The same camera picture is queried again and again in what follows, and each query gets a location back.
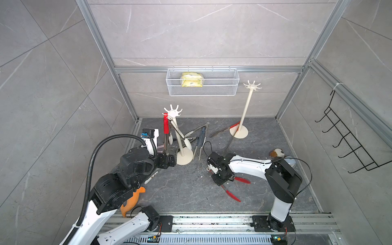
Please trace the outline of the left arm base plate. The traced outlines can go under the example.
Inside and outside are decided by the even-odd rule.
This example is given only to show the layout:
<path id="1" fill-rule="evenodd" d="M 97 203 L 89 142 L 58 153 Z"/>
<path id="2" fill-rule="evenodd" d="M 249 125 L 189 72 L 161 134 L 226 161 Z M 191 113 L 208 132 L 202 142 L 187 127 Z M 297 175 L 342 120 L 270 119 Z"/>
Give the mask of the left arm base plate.
<path id="1" fill-rule="evenodd" d="M 173 227 L 172 215 L 162 215 L 159 219 L 153 221 L 146 231 L 148 232 L 171 232 Z"/>

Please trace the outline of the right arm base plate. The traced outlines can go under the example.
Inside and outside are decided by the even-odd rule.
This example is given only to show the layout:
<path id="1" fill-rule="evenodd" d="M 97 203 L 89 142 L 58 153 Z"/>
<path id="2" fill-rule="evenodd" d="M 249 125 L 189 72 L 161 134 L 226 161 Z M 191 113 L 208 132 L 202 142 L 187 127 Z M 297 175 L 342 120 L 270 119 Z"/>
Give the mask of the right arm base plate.
<path id="1" fill-rule="evenodd" d="M 288 216 L 285 221 L 280 222 L 270 215 L 253 215 L 250 226 L 256 232 L 295 232 L 293 219 Z"/>

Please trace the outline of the long steel white tongs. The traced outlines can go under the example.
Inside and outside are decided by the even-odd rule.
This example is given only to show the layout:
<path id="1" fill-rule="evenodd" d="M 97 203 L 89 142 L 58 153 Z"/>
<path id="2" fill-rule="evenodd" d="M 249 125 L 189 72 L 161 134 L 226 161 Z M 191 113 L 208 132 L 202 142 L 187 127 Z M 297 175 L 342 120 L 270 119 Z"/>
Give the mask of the long steel white tongs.
<path id="1" fill-rule="evenodd" d="M 180 129 L 179 129 L 178 125 L 177 125 L 176 119 L 173 118 L 173 117 L 171 117 L 171 116 L 168 116 L 168 120 L 170 121 L 171 125 L 174 127 L 175 131 L 180 135 L 181 139 L 184 141 L 185 146 L 186 146 L 188 149 L 192 150 L 192 144 L 191 144 L 191 142 L 190 142 L 190 141 L 184 136 L 184 134 L 180 131 Z"/>

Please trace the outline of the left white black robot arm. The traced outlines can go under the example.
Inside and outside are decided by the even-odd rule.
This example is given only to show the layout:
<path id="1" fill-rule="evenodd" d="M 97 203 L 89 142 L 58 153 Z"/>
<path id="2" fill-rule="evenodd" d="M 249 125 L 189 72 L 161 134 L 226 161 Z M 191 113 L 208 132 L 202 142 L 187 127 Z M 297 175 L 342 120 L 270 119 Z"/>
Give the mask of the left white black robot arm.
<path id="1" fill-rule="evenodd" d="M 148 238 L 149 243 L 155 243 L 161 241 L 162 232 L 172 231 L 173 217 L 161 216 L 152 206 L 147 206 L 141 208 L 129 221 L 110 231 L 101 232 L 101 228 L 118 210 L 126 214 L 134 208 L 143 191 L 142 184 L 152 177 L 154 170 L 175 166 L 173 155 L 158 153 L 158 136 L 157 129 L 144 129 L 141 136 L 115 134 L 95 147 L 88 166 L 81 214 L 61 244 L 120 245 L 142 232 L 157 231 L 157 235 Z M 141 145 L 122 155 L 115 169 L 92 185 L 95 160 L 100 149 L 118 138 L 131 138 Z"/>

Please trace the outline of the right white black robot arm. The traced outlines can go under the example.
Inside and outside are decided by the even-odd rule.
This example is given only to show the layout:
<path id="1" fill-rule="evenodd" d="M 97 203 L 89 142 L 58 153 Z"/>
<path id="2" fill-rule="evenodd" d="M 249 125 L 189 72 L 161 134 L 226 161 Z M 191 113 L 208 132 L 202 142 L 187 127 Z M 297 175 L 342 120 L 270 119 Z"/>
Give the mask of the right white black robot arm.
<path id="1" fill-rule="evenodd" d="M 235 154 L 221 156 L 213 152 L 207 164 L 213 181 L 221 187 L 228 181 L 240 181 L 241 178 L 236 177 L 236 174 L 251 175 L 267 181 L 275 199 L 267 217 L 253 218 L 255 231 L 294 231 L 289 212 L 303 181 L 294 169 L 295 159 L 275 157 L 272 160 L 258 160 Z"/>

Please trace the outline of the red sleeved steel tongs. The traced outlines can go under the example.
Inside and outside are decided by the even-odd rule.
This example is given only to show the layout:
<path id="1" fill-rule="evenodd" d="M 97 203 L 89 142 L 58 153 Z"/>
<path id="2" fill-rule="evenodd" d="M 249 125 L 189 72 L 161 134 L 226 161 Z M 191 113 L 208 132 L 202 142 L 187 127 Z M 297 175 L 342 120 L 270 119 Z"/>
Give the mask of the red sleeved steel tongs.
<path id="1" fill-rule="evenodd" d="M 166 155 L 169 155 L 169 151 L 168 151 L 168 145 L 169 145 L 169 121 L 168 121 L 168 114 L 167 113 L 163 113 L 163 123 L 164 123 L 164 153 Z"/>

